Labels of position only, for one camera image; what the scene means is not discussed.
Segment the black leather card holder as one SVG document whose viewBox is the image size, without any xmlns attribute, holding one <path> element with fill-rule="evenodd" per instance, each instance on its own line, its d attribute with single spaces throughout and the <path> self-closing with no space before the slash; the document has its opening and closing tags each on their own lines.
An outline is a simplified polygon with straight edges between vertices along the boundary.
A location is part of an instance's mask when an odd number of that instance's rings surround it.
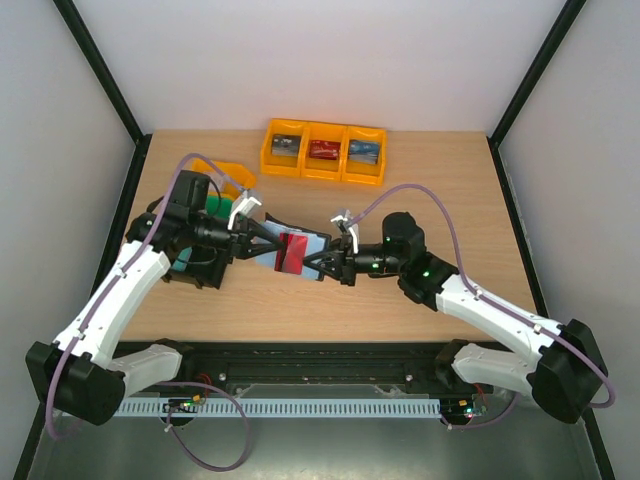
<svg viewBox="0 0 640 480">
<path fill-rule="evenodd" d="M 314 281 L 323 280 L 322 273 L 304 265 L 304 258 L 324 251 L 331 241 L 329 234 L 286 224 L 269 213 L 265 214 L 261 225 L 279 238 L 284 249 L 257 256 L 255 262 L 258 265 L 278 273 Z"/>
</svg>

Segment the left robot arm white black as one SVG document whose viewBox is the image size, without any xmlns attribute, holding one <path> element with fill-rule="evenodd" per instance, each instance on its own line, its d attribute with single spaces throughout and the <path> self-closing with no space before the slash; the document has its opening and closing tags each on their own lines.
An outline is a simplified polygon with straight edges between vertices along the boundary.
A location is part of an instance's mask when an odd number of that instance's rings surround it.
<svg viewBox="0 0 640 480">
<path fill-rule="evenodd" d="M 262 199 L 251 189 L 241 191 L 228 217 L 208 214 L 210 182 L 202 173 L 176 173 L 157 211 L 132 222 L 115 264 L 76 318 L 51 343 L 29 349 L 26 364 L 48 415 L 59 410 L 102 425 L 125 398 L 179 375 L 185 350 L 172 341 L 114 355 L 156 283 L 218 289 L 234 260 L 282 248 L 277 236 L 252 219 Z"/>
</svg>

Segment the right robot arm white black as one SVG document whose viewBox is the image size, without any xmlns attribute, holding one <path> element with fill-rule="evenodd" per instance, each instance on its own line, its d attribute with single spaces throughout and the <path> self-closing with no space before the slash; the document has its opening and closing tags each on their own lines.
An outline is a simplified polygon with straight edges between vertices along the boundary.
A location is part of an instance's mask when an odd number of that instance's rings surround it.
<svg viewBox="0 0 640 480">
<path fill-rule="evenodd" d="M 575 423 L 593 407 L 608 373 L 591 329 L 573 319 L 559 323 L 523 310 L 481 289 L 460 268 L 426 248 L 424 231 L 407 212 L 387 215 L 382 240 L 361 244 L 354 228 L 304 259 L 305 266 L 352 286 L 359 274 L 394 277 L 406 297 L 456 317 L 502 344 L 483 348 L 451 342 L 441 353 L 436 379 L 455 392 L 486 384 L 532 399 L 551 417 Z"/>
</svg>

